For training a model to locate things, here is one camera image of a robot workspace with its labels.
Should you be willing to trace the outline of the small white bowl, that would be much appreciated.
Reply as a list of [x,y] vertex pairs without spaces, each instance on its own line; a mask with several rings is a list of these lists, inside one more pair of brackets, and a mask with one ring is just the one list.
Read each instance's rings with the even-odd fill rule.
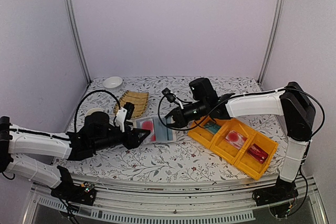
[[121,77],[118,76],[114,76],[114,77],[108,77],[104,80],[103,82],[103,87],[106,90],[117,90],[119,88],[121,88],[123,84],[123,79]]

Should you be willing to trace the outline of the teal VIP card stack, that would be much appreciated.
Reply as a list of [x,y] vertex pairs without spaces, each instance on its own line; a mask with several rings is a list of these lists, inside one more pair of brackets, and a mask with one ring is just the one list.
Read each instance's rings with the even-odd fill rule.
[[218,125],[212,121],[208,121],[205,125],[204,125],[204,129],[206,129],[208,132],[210,132],[211,134],[216,134],[220,128],[222,126],[221,125]]

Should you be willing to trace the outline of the white ceramic mug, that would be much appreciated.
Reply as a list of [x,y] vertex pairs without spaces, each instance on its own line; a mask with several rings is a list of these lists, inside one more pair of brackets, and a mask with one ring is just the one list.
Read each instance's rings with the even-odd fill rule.
[[91,108],[86,112],[85,116],[90,116],[91,114],[95,112],[103,112],[103,109],[102,108]]

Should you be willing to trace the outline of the yellow three-compartment bin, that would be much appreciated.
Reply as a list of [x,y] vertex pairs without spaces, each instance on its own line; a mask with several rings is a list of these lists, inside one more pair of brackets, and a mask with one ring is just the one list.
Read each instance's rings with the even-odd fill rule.
[[[226,160],[254,180],[258,180],[262,177],[277,151],[278,143],[237,119],[219,120],[204,117],[201,118],[201,120],[202,122],[193,123],[195,128],[188,132],[189,137],[199,142],[205,148]],[[204,125],[208,121],[212,121],[222,126],[216,134],[213,135],[204,129]],[[231,130],[247,137],[247,141],[240,150],[234,148],[225,140],[226,135]],[[247,153],[247,150],[253,144],[257,144],[268,153],[268,158],[263,164],[260,164]]]

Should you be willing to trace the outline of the right aluminium frame post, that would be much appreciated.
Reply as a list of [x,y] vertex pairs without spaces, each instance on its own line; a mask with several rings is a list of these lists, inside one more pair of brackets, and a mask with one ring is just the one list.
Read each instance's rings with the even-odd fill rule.
[[281,14],[282,14],[284,2],[285,0],[276,0],[275,11],[274,11],[273,19],[272,19],[269,38],[267,41],[266,51],[265,51],[264,59],[261,64],[261,70],[259,72],[258,79],[257,79],[257,82],[259,83],[260,86],[263,85],[263,82],[267,74],[267,69],[270,64],[271,55],[272,55],[272,51],[275,45],[277,31],[278,31],[280,20],[281,20]]

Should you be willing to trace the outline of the left aluminium frame post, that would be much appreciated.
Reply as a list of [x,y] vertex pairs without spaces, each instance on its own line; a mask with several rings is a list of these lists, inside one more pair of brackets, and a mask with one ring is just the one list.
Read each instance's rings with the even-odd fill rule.
[[66,8],[66,12],[67,12],[68,19],[69,19],[69,25],[71,29],[72,38],[73,38],[74,45],[75,45],[75,50],[76,50],[76,53],[79,59],[79,64],[80,64],[80,67],[81,67],[86,83],[90,84],[91,76],[90,76],[89,68],[88,68],[84,53],[83,53],[82,43],[80,40],[80,35],[79,35],[76,17],[75,17],[74,6],[72,3],[72,0],[64,0],[64,2],[65,2],[65,8]]

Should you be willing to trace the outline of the woven bamboo tray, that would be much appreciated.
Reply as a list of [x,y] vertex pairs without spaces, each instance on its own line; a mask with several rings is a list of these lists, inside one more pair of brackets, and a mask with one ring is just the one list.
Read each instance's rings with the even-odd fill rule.
[[127,90],[119,99],[119,103],[122,107],[125,106],[127,102],[134,105],[134,111],[132,113],[131,119],[140,118],[146,111],[148,107],[149,93],[147,92],[135,92]]

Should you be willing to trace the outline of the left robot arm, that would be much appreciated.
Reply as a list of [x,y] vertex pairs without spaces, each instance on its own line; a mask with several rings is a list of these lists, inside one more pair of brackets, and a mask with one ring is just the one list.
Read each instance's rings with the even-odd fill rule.
[[100,150],[123,145],[128,150],[137,148],[150,135],[150,130],[131,127],[126,110],[117,114],[115,125],[107,113],[94,111],[85,117],[78,132],[47,133],[28,130],[11,124],[10,118],[1,117],[1,172],[14,173],[37,181],[58,192],[67,200],[78,195],[65,168],[54,168],[30,157],[44,155],[82,161]]

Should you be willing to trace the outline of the pink circle card stack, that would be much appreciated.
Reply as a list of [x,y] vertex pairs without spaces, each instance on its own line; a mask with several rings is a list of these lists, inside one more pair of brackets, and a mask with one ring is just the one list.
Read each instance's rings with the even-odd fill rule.
[[226,135],[225,140],[234,148],[240,150],[247,141],[247,137],[243,136],[242,134],[234,130],[231,130]]

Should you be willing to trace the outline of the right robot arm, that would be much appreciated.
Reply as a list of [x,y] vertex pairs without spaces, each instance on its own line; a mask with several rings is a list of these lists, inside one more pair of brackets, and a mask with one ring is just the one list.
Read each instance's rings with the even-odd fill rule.
[[194,120],[210,117],[229,120],[246,115],[283,116],[287,128],[288,144],[279,178],[281,182],[271,190],[276,201],[291,194],[292,183],[306,159],[308,145],[314,135],[312,131],[316,109],[312,97],[296,82],[285,87],[248,94],[224,94],[218,96],[208,78],[198,78],[189,83],[194,102],[178,105],[165,118],[172,123],[167,128],[185,130]]

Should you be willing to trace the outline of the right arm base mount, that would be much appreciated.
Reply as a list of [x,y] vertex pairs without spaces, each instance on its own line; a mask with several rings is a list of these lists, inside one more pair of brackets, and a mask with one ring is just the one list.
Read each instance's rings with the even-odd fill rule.
[[275,185],[260,189],[255,189],[252,193],[252,199],[257,206],[265,206],[281,201],[286,201],[283,204],[274,205],[269,207],[271,215],[277,219],[286,219],[296,212],[298,212],[305,203],[308,196],[309,184],[306,177],[302,177],[305,184],[304,197],[299,205],[298,202],[299,192],[295,182],[285,182],[277,178]]

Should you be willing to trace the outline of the red card stack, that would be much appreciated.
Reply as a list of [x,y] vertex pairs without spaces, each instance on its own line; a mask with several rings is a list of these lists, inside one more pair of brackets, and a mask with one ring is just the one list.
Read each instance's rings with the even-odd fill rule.
[[265,152],[261,147],[259,147],[257,144],[253,144],[249,147],[247,150],[247,153],[251,155],[256,161],[258,161],[260,164],[263,164],[267,158],[268,153]]

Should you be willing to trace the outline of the front aluminium rail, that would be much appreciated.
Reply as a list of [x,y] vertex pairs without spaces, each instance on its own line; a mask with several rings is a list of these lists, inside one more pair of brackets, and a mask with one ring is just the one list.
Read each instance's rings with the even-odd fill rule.
[[155,183],[87,177],[96,187],[92,206],[65,204],[33,184],[23,223],[329,223],[312,176],[298,177],[299,195],[257,205],[253,192],[275,176],[210,182]]

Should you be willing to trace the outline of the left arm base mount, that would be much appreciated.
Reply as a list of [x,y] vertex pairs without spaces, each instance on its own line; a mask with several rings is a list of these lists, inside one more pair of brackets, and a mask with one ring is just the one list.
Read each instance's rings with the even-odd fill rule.
[[95,185],[89,182],[75,185],[71,174],[66,168],[57,166],[57,169],[60,171],[61,183],[56,188],[51,189],[51,196],[65,201],[93,206],[97,194]]

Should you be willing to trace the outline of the aluminium frame post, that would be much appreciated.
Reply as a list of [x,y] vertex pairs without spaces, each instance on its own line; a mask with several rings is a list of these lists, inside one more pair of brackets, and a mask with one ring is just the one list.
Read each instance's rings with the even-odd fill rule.
[[67,12],[68,19],[69,19],[69,25],[71,29],[72,38],[73,38],[74,45],[75,45],[75,50],[76,50],[76,53],[79,59],[79,64],[80,64],[80,67],[81,67],[86,83],[90,84],[91,76],[90,76],[89,68],[88,68],[84,53],[83,53],[82,43],[80,40],[80,35],[79,35],[76,17],[75,17],[74,6],[72,3],[72,0],[64,0],[64,2],[65,2],[65,8],[66,8],[66,12]]
[[263,85],[263,82],[267,74],[267,69],[270,64],[271,55],[272,55],[272,51],[275,45],[277,31],[278,31],[280,20],[281,20],[281,14],[282,14],[284,2],[285,0],[276,0],[275,11],[274,11],[273,19],[272,19],[269,38],[267,41],[266,51],[265,51],[264,59],[261,64],[261,70],[259,72],[258,79],[257,79],[257,82],[259,83],[260,86]]

